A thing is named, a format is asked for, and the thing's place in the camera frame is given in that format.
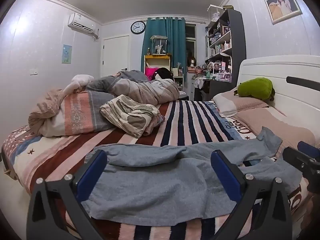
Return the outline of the white bed headboard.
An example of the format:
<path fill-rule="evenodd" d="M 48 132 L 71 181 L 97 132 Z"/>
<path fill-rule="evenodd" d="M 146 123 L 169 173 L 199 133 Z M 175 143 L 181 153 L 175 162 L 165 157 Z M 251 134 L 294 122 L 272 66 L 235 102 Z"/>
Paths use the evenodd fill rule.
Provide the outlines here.
<path fill-rule="evenodd" d="M 319 135 L 319 56 L 280 55 L 244 60 L 238 83 L 265 77 L 276 92 L 271 105 L 291 120 Z"/>

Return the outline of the white air conditioner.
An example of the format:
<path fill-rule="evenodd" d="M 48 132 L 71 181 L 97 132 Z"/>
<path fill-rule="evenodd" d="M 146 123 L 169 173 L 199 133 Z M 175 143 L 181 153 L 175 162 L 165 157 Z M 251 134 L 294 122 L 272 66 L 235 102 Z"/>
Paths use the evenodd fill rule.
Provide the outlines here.
<path fill-rule="evenodd" d="M 68 26 L 79 32 L 91 35 L 93 39 L 99 39 L 99 30 L 94 21 L 80 15 L 79 13 L 73 13 L 68 20 Z"/>

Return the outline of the green plush toy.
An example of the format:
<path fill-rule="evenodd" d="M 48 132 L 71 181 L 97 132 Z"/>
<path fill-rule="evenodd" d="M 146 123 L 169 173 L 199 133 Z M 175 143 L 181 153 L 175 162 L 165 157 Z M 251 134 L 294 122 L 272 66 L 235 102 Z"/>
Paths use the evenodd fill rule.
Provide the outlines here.
<path fill-rule="evenodd" d="M 262 101 L 273 101 L 275 90 L 272 81 L 265 77 L 257 77 L 240 83 L 234 91 L 239 97 L 252 97 Z"/>

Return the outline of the small blue wall poster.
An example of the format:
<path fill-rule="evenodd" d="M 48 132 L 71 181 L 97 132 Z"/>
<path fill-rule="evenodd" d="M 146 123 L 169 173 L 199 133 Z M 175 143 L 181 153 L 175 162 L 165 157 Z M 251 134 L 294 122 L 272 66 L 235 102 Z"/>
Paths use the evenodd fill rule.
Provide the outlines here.
<path fill-rule="evenodd" d="M 62 49 L 61 63 L 71 64 L 71 60 L 72 60 L 72 46 L 64 44 Z"/>

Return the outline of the framed wall photo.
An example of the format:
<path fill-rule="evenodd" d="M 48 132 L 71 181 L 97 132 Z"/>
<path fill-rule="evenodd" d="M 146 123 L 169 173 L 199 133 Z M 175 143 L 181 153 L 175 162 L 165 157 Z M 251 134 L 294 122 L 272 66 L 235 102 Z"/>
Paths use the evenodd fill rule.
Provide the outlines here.
<path fill-rule="evenodd" d="M 302 14 L 296 0 L 265 0 L 273 25 Z"/>

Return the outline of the round wall clock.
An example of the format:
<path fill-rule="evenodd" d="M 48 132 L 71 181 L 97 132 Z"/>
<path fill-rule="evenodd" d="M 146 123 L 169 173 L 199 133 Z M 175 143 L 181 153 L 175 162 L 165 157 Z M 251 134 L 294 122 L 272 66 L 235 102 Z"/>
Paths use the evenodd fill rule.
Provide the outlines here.
<path fill-rule="evenodd" d="M 146 24 L 144 21 L 136 21 L 133 22 L 131 25 L 131 33 L 135 35 L 139 35 L 143 33 L 146 29 Z"/>

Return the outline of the beige grey patterned folded sheet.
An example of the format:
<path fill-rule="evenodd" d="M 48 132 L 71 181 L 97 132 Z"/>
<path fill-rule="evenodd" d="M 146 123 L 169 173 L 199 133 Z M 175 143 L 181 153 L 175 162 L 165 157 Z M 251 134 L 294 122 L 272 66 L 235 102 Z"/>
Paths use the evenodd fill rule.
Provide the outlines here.
<path fill-rule="evenodd" d="M 165 120 L 159 109 L 120 95 L 100 107 L 101 115 L 117 128 L 139 139 L 150 135 Z"/>

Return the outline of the striped plush bed blanket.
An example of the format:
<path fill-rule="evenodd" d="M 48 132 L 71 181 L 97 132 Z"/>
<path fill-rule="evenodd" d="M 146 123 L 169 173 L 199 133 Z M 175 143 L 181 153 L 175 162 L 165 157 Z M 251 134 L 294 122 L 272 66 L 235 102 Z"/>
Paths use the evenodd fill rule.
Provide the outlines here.
<path fill-rule="evenodd" d="M 165 121 L 150 135 L 138 139 L 119 128 L 46 138 L 34 135 L 28 126 L 23 126 L 3 142 L 1 156 L 5 172 L 31 192 L 39 177 L 60 179 L 77 171 L 84 163 L 85 155 L 99 145 L 191 145 L 255 137 L 240 122 L 222 118 L 212 102 L 170 102 L 162 104 L 159 111 Z M 104 239 L 210 239 L 225 220 L 226 216 L 195 219 L 171 227 L 135 226 L 106 220 L 95 220 L 94 223 Z"/>

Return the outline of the dark bookshelf with items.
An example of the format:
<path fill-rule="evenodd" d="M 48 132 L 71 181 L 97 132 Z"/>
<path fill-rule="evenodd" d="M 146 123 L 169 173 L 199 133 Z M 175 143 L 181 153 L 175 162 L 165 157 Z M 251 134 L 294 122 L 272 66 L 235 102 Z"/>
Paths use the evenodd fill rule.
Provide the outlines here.
<path fill-rule="evenodd" d="M 207 58 L 203 65 L 203 101 L 236 87 L 240 64 L 246 59 L 245 30 L 241 12 L 231 5 L 207 9 L 211 22 L 206 27 Z"/>

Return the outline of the pink ribbed bed cover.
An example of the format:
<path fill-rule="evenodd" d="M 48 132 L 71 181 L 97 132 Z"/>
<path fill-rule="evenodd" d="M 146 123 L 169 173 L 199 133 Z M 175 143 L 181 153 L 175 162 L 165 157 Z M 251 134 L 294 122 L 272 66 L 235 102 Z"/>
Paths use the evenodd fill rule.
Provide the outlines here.
<path fill-rule="evenodd" d="M 266 127 L 280 137 L 282 143 L 276 154 L 278 158 L 284 148 L 288 146 L 297 148 L 300 141 L 319 147 L 319 128 L 316 125 L 284 116 L 273 107 L 240 111 L 232 118 L 249 128 L 255 135 Z"/>

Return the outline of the grey beige plaid comforter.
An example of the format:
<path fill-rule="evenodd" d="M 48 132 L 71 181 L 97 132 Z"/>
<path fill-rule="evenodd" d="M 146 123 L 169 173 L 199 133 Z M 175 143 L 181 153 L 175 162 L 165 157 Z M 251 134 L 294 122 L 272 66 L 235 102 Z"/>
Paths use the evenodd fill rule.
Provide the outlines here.
<path fill-rule="evenodd" d="M 138 70 L 121 71 L 116 75 L 95 79 L 86 86 L 86 89 L 109 93 L 115 97 L 125 95 L 138 103 L 154 106 L 176 101 L 180 96 L 178 87 L 172 79 L 149 80 Z"/>

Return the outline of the pink ribbed pillow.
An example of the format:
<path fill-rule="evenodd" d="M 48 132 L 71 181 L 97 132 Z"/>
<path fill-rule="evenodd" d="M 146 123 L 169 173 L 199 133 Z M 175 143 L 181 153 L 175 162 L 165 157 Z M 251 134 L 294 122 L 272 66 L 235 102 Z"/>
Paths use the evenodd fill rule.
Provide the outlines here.
<path fill-rule="evenodd" d="M 268 107 L 268 104 L 260 99 L 234 95 L 235 90 L 234 88 L 213 97 L 213 101 L 221 117 L 227 118 L 234 116 L 240 111 Z"/>

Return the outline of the white door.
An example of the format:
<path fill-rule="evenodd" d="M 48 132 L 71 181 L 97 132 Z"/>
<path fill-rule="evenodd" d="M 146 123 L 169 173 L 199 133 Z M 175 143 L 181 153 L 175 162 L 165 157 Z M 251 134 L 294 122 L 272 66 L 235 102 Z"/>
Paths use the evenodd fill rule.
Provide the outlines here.
<path fill-rule="evenodd" d="M 130 68 L 130 36 L 120 35 L 102 41 L 100 76 L 114 75 Z"/>

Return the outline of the yellow shelf cabinet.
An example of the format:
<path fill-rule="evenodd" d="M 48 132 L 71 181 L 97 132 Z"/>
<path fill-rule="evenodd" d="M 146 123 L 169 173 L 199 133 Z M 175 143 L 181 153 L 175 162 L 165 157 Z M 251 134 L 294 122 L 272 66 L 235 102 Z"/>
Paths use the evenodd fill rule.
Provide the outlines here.
<path fill-rule="evenodd" d="M 149 80 L 152 79 L 154 72 L 159 68 L 171 70 L 170 55 L 145 55 L 144 56 L 144 74 Z"/>

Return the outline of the grey-blue pants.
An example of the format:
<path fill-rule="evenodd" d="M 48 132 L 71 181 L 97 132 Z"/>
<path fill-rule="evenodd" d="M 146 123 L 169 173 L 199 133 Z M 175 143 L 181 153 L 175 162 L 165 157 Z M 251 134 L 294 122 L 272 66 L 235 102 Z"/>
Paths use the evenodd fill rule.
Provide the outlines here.
<path fill-rule="evenodd" d="M 257 179 L 281 178 L 286 192 L 291 193 L 302 174 L 275 158 L 281 142 L 263 128 L 250 140 L 163 147 L 101 145 L 108 162 L 82 205 L 92 218 L 142 226 L 174 226 L 195 218 L 227 215 L 235 202 L 211 166 L 212 152 L 220 150 L 242 173 Z M 244 167 L 244 161 L 255 161 L 255 165 Z"/>

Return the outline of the glass display case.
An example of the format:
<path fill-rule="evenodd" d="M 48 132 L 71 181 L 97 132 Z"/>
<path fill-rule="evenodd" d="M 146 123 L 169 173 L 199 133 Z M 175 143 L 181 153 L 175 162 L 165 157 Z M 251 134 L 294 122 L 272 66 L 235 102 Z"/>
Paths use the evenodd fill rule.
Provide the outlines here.
<path fill-rule="evenodd" d="M 153 55 L 166 55 L 168 37 L 161 35 L 152 35 L 150 37 L 152 42 L 152 54 Z"/>

